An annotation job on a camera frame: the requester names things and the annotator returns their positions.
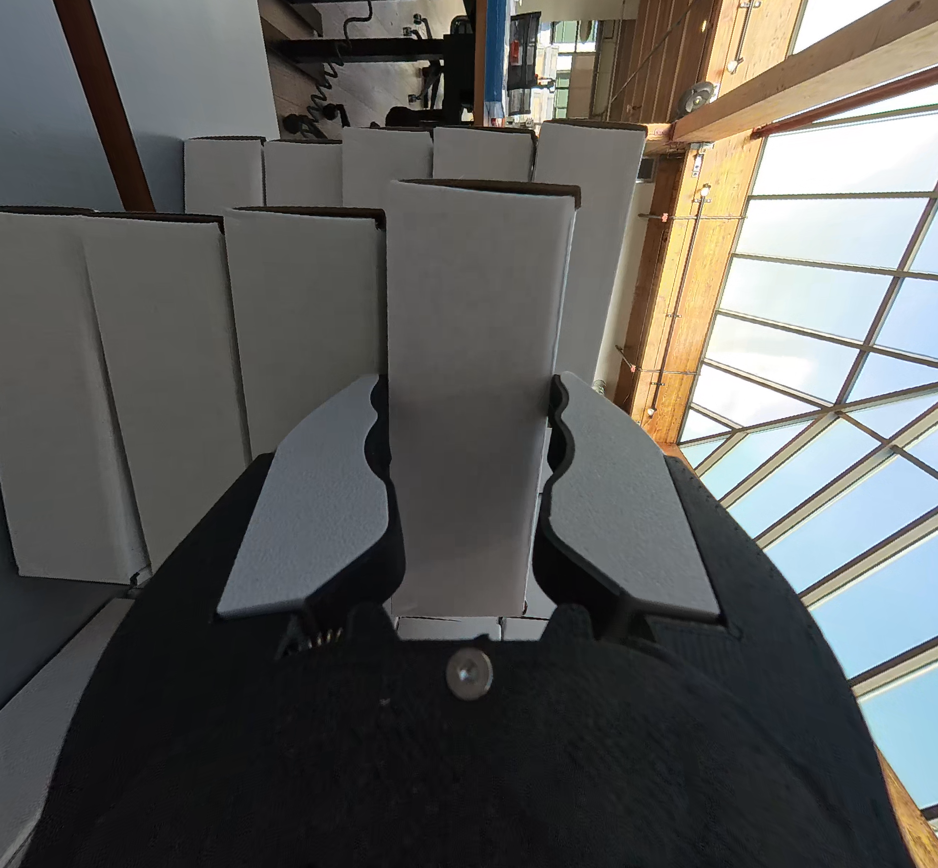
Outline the wooden pillar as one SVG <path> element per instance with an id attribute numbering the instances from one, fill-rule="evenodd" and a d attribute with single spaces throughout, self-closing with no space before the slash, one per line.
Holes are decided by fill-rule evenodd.
<path id="1" fill-rule="evenodd" d="M 737 135 L 660 159 L 614 401 L 676 445 L 763 147 Z"/>

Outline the black office chair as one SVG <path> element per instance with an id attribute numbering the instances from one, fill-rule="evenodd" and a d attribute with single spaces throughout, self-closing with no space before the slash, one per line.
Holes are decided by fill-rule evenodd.
<path id="1" fill-rule="evenodd" d="M 443 37 L 444 54 L 419 71 L 420 90 L 408 96 L 406 106 L 393 106 L 385 127 L 431 128 L 463 121 L 473 112 L 475 96 L 475 30 L 467 16 L 455 17 Z"/>

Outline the wooden ceiling beam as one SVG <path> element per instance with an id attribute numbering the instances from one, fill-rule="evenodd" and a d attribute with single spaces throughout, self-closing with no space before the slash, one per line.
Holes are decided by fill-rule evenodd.
<path id="1" fill-rule="evenodd" d="M 676 143 L 717 142 L 936 64 L 937 0 L 892 0 L 674 124 Z"/>

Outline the white foldable cardboard box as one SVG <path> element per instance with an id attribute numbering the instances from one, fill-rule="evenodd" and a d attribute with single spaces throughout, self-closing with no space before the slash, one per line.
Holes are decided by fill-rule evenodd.
<path id="1" fill-rule="evenodd" d="M 580 188 L 409 180 L 386 198 L 399 616 L 521 613 Z"/>

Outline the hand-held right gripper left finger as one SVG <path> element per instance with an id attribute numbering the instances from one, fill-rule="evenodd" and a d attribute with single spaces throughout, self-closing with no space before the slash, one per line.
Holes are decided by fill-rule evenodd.
<path id="1" fill-rule="evenodd" d="M 387 379 L 369 374 L 277 446 L 217 615 L 345 619 L 388 602 L 405 576 L 390 461 Z"/>

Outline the blue desk panel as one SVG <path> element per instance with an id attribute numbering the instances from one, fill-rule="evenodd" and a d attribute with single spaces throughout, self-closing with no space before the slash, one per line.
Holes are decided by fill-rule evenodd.
<path id="1" fill-rule="evenodd" d="M 507 42 L 510 21 L 508 0 L 487 0 L 484 117 L 485 121 L 502 120 L 507 93 Z"/>

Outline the black mesh screen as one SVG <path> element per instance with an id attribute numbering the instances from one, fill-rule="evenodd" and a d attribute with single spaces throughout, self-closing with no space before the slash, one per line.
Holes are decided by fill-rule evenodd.
<path id="1" fill-rule="evenodd" d="M 532 90 L 537 87 L 536 51 L 541 12 L 512 16 L 507 75 L 507 117 L 531 111 Z"/>

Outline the stack of folded white cartons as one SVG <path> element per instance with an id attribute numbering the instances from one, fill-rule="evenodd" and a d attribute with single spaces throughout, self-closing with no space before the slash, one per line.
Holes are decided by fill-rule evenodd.
<path id="1" fill-rule="evenodd" d="M 580 188 L 554 373 L 596 365 L 647 135 L 560 121 L 533 144 L 521 182 Z M 434 172 L 386 182 L 376 208 L 221 219 L 2 211 L 2 494 L 21 573 L 158 569 L 253 456 L 357 379 L 388 388 L 385 206 L 409 180 L 517 182 Z"/>

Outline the large grid window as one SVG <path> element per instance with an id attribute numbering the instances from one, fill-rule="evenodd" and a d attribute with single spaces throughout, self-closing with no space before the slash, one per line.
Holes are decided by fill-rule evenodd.
<path id="1" fill-rule="evenodd" d="M 936 85 L 752 140 L 680 432 L 936 835 Z"/>

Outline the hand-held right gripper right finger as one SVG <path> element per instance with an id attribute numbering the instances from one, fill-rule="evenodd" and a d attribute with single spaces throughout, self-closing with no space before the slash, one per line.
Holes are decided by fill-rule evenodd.
<path id="1" fill-rule="evenodd" d="M 596 638 L 641 619 L 713 624 L 721 607 L 664 454 L 630 417 L 570 372 L 549 392 L 551 469 L 533 540 L 533 576 L 577 605 Z"/>

